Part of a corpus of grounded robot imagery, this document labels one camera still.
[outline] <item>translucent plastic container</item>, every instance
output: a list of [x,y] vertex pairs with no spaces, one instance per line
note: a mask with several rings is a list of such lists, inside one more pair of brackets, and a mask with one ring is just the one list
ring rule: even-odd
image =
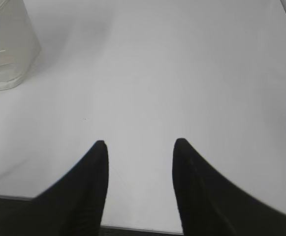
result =
[[19,85],[39,52],[23,0],[0,0],[0,90]]

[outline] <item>white bucket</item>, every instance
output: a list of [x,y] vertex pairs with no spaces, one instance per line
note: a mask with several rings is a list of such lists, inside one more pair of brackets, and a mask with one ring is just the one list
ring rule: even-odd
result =
[[23,0],[0,0],[0,90],[19,85],[39,52]]

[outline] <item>dark carpet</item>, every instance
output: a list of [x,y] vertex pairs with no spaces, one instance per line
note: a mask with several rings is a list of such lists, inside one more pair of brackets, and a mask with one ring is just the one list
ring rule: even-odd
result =
[[[0,199],[0,216],[24,206],[28,201]],[[129,231],[120,229],[101,228],[99,236],[172,236],[150,232]]]

